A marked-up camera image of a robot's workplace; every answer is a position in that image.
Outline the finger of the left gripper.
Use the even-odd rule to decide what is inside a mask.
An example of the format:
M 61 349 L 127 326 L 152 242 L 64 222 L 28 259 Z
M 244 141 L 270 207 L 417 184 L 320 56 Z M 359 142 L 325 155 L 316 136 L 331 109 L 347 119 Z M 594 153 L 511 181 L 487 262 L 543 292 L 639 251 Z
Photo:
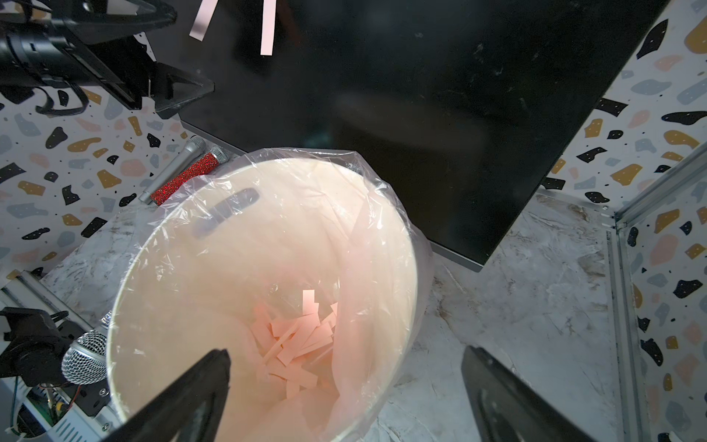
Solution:
M 152 77 L 152 99 L 155 112 L 161 119 L 169 119 L 184 107 L 215 91 L 215 83 L 200 75 L 174 66 L 157 63 Z
M 136 11 L 109 11 L 109 1 L 55 1 L 54 27 L 85 44 L 111 42 L 176 23 L 177 10 L 163 1 L 127 1 Z

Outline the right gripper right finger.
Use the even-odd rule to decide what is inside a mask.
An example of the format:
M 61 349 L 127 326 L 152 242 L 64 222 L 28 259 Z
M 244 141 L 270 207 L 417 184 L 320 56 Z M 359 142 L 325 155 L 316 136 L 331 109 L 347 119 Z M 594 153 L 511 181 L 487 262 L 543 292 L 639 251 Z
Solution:
M 461 375 L 482 441 L 593 439 L 483 348 L 465 348 Z

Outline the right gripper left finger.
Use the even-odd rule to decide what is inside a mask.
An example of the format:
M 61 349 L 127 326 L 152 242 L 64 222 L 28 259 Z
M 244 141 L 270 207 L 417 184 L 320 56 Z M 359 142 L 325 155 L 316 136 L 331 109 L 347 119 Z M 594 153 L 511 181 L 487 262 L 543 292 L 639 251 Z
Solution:
M 230 366 L 226 350 L 207 353 L 106 440 L 215 441 L 228 399 Z

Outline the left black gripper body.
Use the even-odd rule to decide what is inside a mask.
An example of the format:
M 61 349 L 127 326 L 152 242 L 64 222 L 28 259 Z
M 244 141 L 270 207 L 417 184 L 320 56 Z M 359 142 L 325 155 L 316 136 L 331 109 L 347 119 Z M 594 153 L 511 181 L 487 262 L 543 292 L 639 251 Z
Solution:
M 129 110 L 141 110 L 143 100 L 153 97 L 156 71 L 148 49 L 134 36 L 88 44 L 66 33 L 66 84 L 101 87 Z

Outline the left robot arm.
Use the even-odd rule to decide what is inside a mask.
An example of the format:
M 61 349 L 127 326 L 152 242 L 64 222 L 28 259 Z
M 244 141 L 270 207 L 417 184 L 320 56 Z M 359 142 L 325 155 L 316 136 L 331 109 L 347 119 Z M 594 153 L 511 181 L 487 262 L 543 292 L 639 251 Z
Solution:
M 79 105 L 57 108 L 52 98 L 36 111 L 79 115 L 88 108 L 86 87 L 101 87 L 135 111 L 152 99 L 169 119 L 215 91 L 205 77 L 162 64 L 139 42 L 142 32 L 176 23 L 164 1 L 21 1 L 20 12 L 1 15 L 1 94 L 15 104 L 35 90 L 70 88 Z

